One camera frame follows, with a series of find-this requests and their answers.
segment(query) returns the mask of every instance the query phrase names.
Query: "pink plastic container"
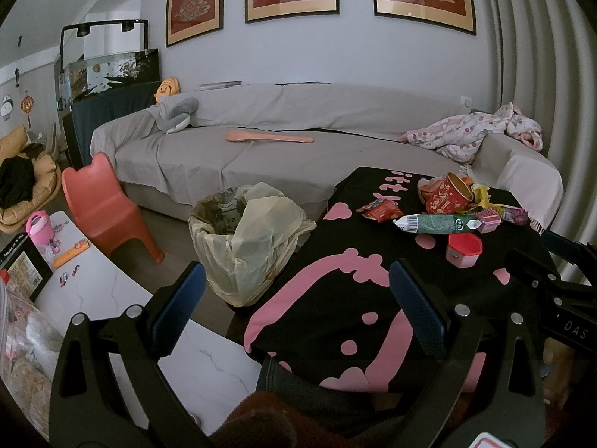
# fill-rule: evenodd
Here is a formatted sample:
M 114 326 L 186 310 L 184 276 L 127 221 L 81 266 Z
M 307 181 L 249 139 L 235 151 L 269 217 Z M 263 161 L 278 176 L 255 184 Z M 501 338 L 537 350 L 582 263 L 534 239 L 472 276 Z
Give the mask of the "pink plastic container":
M 450 234 L 448 237 L 446 260 L 460 269 L 475 266 L 482 252 L 483 243 L 470 232 Z
M 477 219 L 482 222 L 480 227 L 477 229 L 477 231 L 479 231 L 481 234 L 495 231 L 501 222 L 500 214 L 491 209 L 485 209 L 479 212 L 477 214 Z
M 25 232 L 29 234 L 36 246 L 45 246 L 54 239 L 54 229 L 48 214 L 43 210 L 32 213 L 25 224 Z

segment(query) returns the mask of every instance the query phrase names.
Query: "red snack can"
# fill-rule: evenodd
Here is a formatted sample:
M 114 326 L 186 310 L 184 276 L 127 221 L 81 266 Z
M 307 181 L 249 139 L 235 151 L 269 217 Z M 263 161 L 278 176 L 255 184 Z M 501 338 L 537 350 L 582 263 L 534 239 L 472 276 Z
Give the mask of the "red snack can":
M 471 189 L 452 172 L 444 178 L 440 186 L 425 202 L 429 214 L 454 214 L 467 203 L 473 201 Z

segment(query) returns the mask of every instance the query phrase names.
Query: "table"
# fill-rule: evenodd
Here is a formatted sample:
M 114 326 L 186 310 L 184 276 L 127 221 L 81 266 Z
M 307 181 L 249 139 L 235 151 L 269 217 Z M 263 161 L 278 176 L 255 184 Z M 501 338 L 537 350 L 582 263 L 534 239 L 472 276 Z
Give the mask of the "table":
M 423 213 L 417 196 L 422 177 L 361 167 L 338 184 L 328 214 L 255 305 L 244 337 L 251 355 L 269 354 L 294 374 L 328 388 L 420 389 L 438 363 L 411 341 L 413 331 L 387 288 L 390 265 L 406 258 L 423 281 L 438 286 L 454 305 L 468 305 L 498 324 L 520 313 L 540 356 L 543 336 L 534 293 L 504 277 L 503 270 L 506 252 L 516 247 L 555 271 L 540 236 L 529 226 L 504 223 L 480 234 L 484 252 L 474 267 L 458 269 L 445 259 L 448 236 L 434 236 L 435 245 L 426 249 L 415 234 L 354 212 L 386 196 L 398 200 L 405 214 Z M 490 195 L 492 203 L 518 205 L 504 190 L 491 189 Z
M 83 239 L 83 233 L 60 211 L 50 217 L 67 251 Z M 80 265 L 75 276 L 72 272 Z M 68 274 L 64 287 L 60 276 Z M 35 304 L 65 334 L 71 317 L 85 312 L 91 320 L 120 316 L 133 304 L 145 305 L 151 294 L 120 271 L 94 245 L 62 267 L 50 278 Z M 110 355 L 122 396 L 138 426 L 147 427 L 120 357 Z M 255 391 L 261 365 L 247 357 L 241 346 L 190 320 L 169 357 L 159 366 L 187 411 L 201 420 L 205 434 L 222 425 L 228 414 Z

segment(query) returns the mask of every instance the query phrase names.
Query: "orange plush toy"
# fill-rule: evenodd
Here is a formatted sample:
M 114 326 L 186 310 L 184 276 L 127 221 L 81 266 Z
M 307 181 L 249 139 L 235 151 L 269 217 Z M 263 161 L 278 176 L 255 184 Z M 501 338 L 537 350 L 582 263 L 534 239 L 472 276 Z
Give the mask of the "orange plush toy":
M 159 85 L 159 88 L 155 93 L 155 101 L 159 104 L 164 98 L 179 93 L 180 87 L 178 86 L 178 79 L 176 79 L 176 77 L 168 77 L 168 79 L 164 79 Z

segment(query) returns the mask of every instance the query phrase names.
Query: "plastic garbage bag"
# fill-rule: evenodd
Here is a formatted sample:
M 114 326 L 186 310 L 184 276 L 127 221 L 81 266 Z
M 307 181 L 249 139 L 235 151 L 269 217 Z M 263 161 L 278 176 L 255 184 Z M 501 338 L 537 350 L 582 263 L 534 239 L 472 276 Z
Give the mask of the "plastic garbage bag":
M 259 182 L 200 200 L 190 234 L 211 289 L 234 307 L 254 304 L 315 222 L 282 192 Z
M 0 377 L 46 440 L 52 379 L 62 341 L 48 317 L 0 281 Z

